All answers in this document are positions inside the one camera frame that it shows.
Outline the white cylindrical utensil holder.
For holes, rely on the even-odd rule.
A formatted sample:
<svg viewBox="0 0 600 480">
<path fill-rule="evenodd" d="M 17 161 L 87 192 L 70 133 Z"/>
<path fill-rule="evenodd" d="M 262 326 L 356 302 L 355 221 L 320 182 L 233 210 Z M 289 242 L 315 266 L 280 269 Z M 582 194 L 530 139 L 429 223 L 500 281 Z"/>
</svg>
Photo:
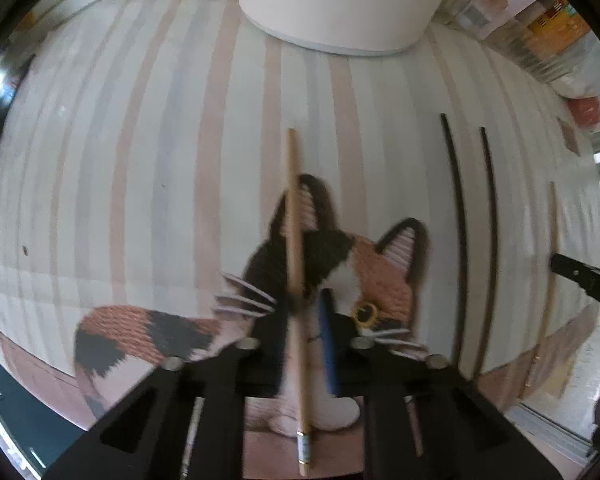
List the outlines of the white cylindrical utensil holder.
<svg viewBox="0 0 600 480">
<path fill-rule="evenodd" d="M 238 0 L 267 34 L 333 54 L 377 56 L 417 42 L 442 0 Z"/>
</svg>

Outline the clear plastic bag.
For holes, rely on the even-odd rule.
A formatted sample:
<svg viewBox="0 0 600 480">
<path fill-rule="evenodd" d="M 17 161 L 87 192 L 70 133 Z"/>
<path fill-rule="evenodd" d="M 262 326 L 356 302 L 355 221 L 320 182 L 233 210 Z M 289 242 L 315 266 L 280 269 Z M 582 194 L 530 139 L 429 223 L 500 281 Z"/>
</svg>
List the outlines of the clear plastic bag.
<svg viewBox="0 0 600 480">
<path fill-rule="evenodd" d="M 574 122 L 590 133 L 600 132 L 600 40 L 589 32 L 578 41 L 577 61 L 550 86 L 567 103 Z"/>
</svg>

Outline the small brown square tag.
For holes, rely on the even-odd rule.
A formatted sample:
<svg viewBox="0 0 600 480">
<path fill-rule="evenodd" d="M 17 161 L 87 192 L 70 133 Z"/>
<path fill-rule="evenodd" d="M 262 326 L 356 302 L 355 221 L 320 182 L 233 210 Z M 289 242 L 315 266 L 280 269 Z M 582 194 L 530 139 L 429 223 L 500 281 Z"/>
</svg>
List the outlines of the small brown square tag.
<svg viewBox="0 0 600 480">
<path fill-rule="evenodd" d="M 576 132 L 568 124 L 568 122 L 565 122 L 564 120 L 562 120 L 562 118 L 557 118 L 557 121 L 558 121 L 558 125 L 560 127 L 560 131 L 562 132 L 562 140 L 564 140 L 566 149 L 568 151 L 570 151 L 571 153 L 579 156 L 580 150 L 579 150 Z"/>
</svg>

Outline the striped cat pattern mat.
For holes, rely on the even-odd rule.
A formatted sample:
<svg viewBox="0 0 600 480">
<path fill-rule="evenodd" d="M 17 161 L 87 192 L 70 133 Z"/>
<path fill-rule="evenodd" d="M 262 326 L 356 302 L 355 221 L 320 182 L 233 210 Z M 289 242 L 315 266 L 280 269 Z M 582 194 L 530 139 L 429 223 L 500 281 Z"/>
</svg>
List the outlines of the striped cat pattern mat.
<svg viewBox="0 0 600 480">
<path fill-rule="evenodd" d="M 565 102 L 512 61 L 428 27 L 386 58 L 261 32 L 238 0 L 100 0 L 34 51 L 0 143 L 0 371 L 73 428 L 92 426 L 76 372 L 100 307 L 236 320 L 285 289 L 284 135 L 299 135 L 306 281 L 363 335 L 452 360 L 457 307 L 449 118 L 466 210 L 460 370 L 472 379 L 489 255 L 486 127 L 498 190 L 498 291 L 478 385 L 519 399 L 541 324 L 550 181 L 559 248 L 600 263 L 590 142 Z M 576 132 L 565 147 L 557 118 Z M 555 279 L 533 390 L 593 333 L 600 308 Z"/>
</svg>

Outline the light wooden chopstick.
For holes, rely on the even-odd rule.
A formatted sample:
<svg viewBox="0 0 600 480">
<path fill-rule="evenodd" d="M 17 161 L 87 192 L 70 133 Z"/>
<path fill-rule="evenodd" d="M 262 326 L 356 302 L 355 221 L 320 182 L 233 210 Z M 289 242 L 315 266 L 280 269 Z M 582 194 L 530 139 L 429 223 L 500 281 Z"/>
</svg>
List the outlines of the light wooden chopstick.
<svg viewBox="0 0 600 480">
<path fill-rule="evenodd" d="M 302 477 L 306 477 L 311 466 L 311 388 L 308 378 L 308 352 L 306 352 L 306 317 L 303 309 L 304 262 L 299 170 L 298 134 L 296 130 L 288 129 L 286 133 L 286 247 L 287 287 L 291 302 L 288 344 L 289 374 L 296 384 L 294 402 L 296 402 L 297 417 L 298 467 Z"/>
<path fill-rule="evenodd" d="M 524 388 L 521 390 L 520 397 L 524 399 L 533 391 L 533 385 L 538 376 L 538 370 L 543 356 L 545 347 L 545 339 L 548 334 L 548 326 L 553 314 L 553 301 L 555 296 L 555 279 L 553 271 L 550 270 L 550 258 L 558 252 L 559 248 L 559 220 L 558 220 L 558 195 L 556 183 L 550 181 L 550 203 L 548 204 L 548 221 L 550 222 L 550 244 L 548 245 L 548 253 L 545 258 L 544 268 L 547 270 L 546 292 L 544 295 L 544 304 L 542 311 L 541 324 L 538 331 L 538 338 L 532 351 L 532 359 L 530 360 L 526 379 L 524 380 Z"/>
</svg>

